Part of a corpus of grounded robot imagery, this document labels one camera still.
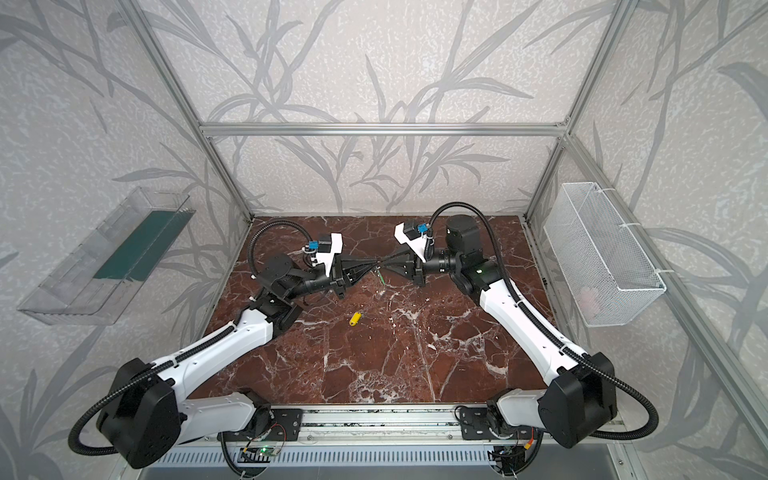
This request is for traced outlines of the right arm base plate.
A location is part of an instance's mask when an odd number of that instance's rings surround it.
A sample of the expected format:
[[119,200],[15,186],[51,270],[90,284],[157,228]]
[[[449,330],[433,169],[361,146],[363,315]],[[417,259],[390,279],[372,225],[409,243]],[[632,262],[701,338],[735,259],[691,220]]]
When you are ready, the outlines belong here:
[[468,407],[458,405],[453,410],[454,418],[458,422],[463,440],[506,440],[508,436],[502,437],[494,433],[488,419],[488,409],[486,407]]

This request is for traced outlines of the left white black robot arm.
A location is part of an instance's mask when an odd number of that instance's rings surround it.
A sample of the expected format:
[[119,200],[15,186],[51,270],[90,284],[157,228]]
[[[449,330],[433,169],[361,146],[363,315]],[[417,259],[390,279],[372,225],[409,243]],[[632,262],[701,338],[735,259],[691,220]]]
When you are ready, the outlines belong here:
[[327,291],[342,296],[377,264],[375,259],[321,254],[315,266],[304,270],[286,254],[269,258],[256,277],[260,292],[236,320],[154,362],[135,358],[123,364],[105,405],[96,410],[97,429],[132,468],[141,469],[179,443],[248,427],[261,407],[255,394],[200,403],[190,394],[290,329],[303,311],[297,299]]

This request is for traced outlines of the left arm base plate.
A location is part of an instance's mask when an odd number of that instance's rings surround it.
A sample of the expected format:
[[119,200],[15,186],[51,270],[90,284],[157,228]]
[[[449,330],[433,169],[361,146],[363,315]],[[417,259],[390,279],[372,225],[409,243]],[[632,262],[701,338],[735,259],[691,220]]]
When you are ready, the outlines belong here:
[[258,409],[241,433],[249,440],[293,442],[298,439],[303,414],[298,408]]

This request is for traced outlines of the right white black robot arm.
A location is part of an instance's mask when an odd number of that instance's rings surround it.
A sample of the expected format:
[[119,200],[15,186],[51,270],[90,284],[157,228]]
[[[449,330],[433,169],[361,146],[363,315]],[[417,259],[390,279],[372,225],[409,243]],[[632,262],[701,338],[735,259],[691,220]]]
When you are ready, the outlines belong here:
[[464,295],[494,318],[517,342],[540,373],[543,390],[510,389],[488,402],[488,423],[501,437],[514,427],[549,433],[571,448],[616,415],[614,386],[570,358],[572,342],[540,314],[515,286],[507,286],[503,267],[483,253],[477,221],[455,215],[446,226],[447,246],[435,249],[425,224],[396,225],[399,249],[384,266],[422,285],[429,274],[447,274]]

